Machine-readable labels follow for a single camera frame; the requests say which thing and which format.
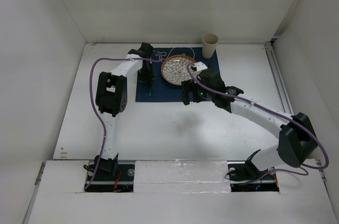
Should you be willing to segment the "beige paper cup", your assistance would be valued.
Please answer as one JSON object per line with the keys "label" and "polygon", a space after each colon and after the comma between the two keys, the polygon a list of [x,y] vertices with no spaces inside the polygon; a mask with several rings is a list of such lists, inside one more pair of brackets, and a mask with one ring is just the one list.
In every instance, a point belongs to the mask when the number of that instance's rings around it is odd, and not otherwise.
{"label": "beige paper cup", "polygon": [[213,56],[219,38],[212,33],[207,33],[202,37],[202,55],[205,59],[209,59]]}

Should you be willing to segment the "floral plate with orange rim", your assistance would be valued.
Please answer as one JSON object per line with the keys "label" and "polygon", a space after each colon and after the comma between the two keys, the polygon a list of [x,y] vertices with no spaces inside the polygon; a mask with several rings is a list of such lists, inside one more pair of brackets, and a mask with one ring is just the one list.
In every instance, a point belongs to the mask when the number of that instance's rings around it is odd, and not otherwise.
{"label": "floral plate with orange rim", "polygon": [[161,66],[162,77],[172,85],[181,86],[183,81],[191,79],[187,70],[189,63],[195,63],[195,60],[186,55],[174,55],[167,58]]}

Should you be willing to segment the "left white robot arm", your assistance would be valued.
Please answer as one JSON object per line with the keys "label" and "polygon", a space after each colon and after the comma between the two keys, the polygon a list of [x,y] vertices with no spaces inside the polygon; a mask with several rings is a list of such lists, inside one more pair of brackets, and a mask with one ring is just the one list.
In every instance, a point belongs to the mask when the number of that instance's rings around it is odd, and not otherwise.
{"label": "left white robot arm", "polygon": [[90,72],[90,97],[96,116],[103,125],[103,140],[100,152],[94,159],[94,171],[107,180],[112,180],[118,175],[118,140],[117,126],[119,114],[122,113],[128,101],[128,78],[138,75],[141,82],[151,90],[155,79],[151,57],[154,48],[148,43],[142,43],[139,49],[131,49],[121,62],[110,72],[101,72],[97,81],[97,90],[93,96],[93,73]]}

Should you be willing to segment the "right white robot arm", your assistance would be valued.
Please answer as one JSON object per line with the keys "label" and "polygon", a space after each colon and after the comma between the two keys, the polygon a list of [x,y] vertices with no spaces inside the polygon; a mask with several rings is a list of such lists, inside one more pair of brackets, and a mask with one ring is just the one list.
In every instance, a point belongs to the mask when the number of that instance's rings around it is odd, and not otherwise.
{"label": "right white robot arm", "polygon": [[203,64],[189,64],[188,73],[190,78],[181,84],[184,105],[211,101],[230,114],[254,122],[278,140],[275,146],[256,150],[246,160],[229,162],[226,179],[253,183],[273,175],[283,164],[299,168],[298,175],[308,175],[309,166],[304,162],[319,143],[307,115],[273,111],[247,97],[240,88],[226,86],[218,71]]}

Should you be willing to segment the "dark blue printed cloth napkin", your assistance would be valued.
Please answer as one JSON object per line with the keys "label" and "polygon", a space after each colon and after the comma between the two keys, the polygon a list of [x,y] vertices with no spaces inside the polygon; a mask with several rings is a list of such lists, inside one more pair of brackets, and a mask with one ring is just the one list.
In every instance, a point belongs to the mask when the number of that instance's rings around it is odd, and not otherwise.
{"label": "dark blue printed cloth napkin", "polygon": [[219,70],[217,53],[205,59],[202,55],[201,47],[174,47],[174,48],[155,48],[152,59],[160,60],[153,64],[153,73],[155,79],[151,87],[152,96],[148,97],[148,87],[141,83],[137,76],[136,86],[136,102],[145,103],[160,103],[160,102],[180,102],[181,101],[181,86],[176,86],[168,83],[161,74],[162,62],[174,55],[186,55],[193,58],[196,62],[203,62],[207,67],[212,67]]}

